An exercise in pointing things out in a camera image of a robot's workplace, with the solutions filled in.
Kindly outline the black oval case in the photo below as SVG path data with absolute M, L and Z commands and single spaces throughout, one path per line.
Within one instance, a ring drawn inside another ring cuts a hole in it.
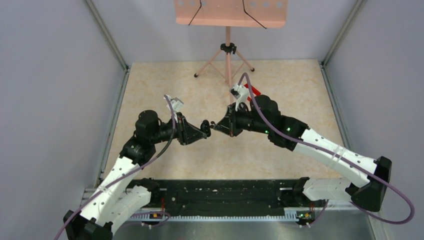
M 210 122 L 208 120 L 203 120 L 202 123 L 200 124 L 200 130 L 204 133 L 209 132 L 210 129 Z

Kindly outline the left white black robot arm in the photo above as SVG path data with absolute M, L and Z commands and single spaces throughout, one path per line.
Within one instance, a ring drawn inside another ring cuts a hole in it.
M 153 110 L 142 111 L 135 131 L 124 144 L 114 166 L 94 194 L 63 218 L 69 240 L 111 240 L 117 230 L 144 206 L 160 202 L 159 184 L 145 178 L 124 197 L 122 193 L 138 172 L 158 159 L 172 140 L 186 146 L 211 136 L 208 120 L 199 127 L 190 124 L 180 112 L 164 123 Z

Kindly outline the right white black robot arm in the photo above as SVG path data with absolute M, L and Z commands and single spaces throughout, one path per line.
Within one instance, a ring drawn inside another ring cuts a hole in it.
M 381 210 L 388 187 L 375 178 L 389 182 L 392 161 L 385 156 L 362 156 L 324 138 L 306 123 L 282 115 L 278 104 L 266 95 L 256 96 L 249 105 L 241 103 L 239 108 L 229 105 L 212 128 L 230 137 L 244 130 L 266 134 L 274 145 L 314 158 L 342 175 L 336 180 L 303 179 L 293 192 L 299 206 L 317 200 L 344 200 L 370 212 Z

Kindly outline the red plastic tray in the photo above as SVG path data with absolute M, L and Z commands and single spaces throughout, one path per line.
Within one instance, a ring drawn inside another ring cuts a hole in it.
M 252 92 L 253 92 L 253 94 L 255 95 L 255 96 L 259 96 L 259 95 L 261 95 L 261 92 L 259 91 L 259 90 L 257 90 L 254 86 L 251 86 L 251 90 L 252 90 Z

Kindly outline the pink music stand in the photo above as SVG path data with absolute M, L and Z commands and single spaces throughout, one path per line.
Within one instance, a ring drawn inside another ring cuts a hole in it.
M 231 30 L 282 28 L 287 22 L 288 4 L 287 0 L 174 0 L 177 24 L 225 28 L 224 43 L 193 76 L 199 77 L 206 67 L 211 66 L 231 86 L 243 66 L 254 72 L 254 66 L 231 41 Z

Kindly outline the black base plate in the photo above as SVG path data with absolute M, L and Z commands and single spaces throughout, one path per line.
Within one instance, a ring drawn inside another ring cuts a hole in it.
M 180 217 L 283 217 L 290 208 L 318 210 L 325 200 L 311 201 L 302 194 L 300 179 L 253 180 L 132 180 L 125 192 L 135 186 L 153 189 L 144 209 L 163 210 Z

